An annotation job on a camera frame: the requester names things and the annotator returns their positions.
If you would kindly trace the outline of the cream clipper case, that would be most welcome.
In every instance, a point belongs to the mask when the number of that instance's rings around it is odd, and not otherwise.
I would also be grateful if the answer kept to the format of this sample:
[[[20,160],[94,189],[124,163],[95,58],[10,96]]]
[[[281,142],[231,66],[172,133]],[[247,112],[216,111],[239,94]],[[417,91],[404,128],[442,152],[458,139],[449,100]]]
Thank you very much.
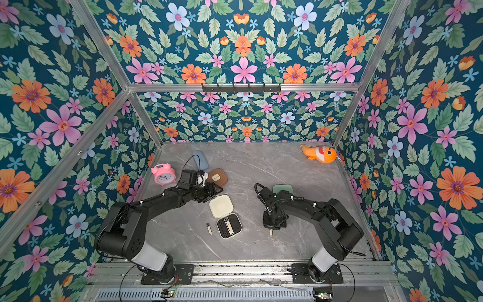
[[[230,239],[238,235],[243,230],[241,220],[234,212],[234,205],[228,195],[220,195],[215,197],[210,201],[209,207],[212,216],[217,219],[216,227],[222,239]],[[233,235],[229,234],[225,222],[223,221],[226,217],[230,219],[230,223],[234,231]]]

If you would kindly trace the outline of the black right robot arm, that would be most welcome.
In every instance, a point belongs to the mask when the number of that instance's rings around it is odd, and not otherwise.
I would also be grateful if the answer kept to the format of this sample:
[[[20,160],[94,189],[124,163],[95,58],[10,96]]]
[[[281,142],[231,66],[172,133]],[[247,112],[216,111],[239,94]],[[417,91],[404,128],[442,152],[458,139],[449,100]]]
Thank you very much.
[[[364,236],[362,227],[342,203],[334,198],[315,202],[286,190],[274,193],[259,183],[254,185],[254,190],[265,206],[262,220],[265,228],[283,229],[293,216],[314,226],[321,248],[309,260],[311,273],[327,273],[332,266],[351,254]]]

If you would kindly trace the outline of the brown clipper case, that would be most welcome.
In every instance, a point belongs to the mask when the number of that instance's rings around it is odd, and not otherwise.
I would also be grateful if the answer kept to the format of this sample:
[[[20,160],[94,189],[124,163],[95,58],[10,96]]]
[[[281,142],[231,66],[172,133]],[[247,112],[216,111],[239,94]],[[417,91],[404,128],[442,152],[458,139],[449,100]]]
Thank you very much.
[[[228,176],[224,170],[217,168],[208,173],[207,182],[215,183],[219,187],[225,187],[228,183]]]

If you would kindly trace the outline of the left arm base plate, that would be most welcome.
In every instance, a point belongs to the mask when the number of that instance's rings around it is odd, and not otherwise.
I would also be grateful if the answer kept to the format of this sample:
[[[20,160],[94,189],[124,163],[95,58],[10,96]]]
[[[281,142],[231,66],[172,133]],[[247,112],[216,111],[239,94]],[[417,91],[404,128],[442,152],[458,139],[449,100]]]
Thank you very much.
[[[188,285],[194,276],[192,264],[169,264],[161,271],[143,270],[142,285]]]

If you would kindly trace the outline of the mint green clipper case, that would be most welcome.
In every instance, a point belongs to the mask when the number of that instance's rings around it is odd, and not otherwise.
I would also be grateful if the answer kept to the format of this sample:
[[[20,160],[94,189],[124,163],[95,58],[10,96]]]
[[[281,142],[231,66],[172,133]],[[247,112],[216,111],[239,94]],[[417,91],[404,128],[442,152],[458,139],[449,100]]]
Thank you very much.
[[[281,191],[287,191],[290,194],[293,194],[293,187],[290,184],[277,184],[274,185],[272,188],[274,194],[278,194]]]

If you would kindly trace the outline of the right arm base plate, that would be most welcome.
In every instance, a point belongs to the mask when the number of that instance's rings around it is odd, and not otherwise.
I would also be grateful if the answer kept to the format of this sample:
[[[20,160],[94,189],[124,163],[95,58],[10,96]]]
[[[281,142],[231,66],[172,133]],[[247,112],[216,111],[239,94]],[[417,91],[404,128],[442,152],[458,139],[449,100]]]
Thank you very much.
[[[332,265],[326,272],[317,269],[313,264],[294,263],[287,272],[292,275],[294,284],[342,284],[343,276],[338,264]]]

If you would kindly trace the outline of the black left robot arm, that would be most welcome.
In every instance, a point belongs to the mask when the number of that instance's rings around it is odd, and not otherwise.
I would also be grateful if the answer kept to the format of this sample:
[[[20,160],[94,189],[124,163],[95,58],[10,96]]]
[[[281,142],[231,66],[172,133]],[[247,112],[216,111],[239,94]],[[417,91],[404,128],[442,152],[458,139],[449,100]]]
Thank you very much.
[[[146,243],[148,222],[190,201],[211,201],[222,192],[221,186],[208,181],[207,173],[185,169],[177,184],[159,195],[133,203],[115,203],[103,221],[94,247],[98,252],[159,273],[168,265],[169,255]]]

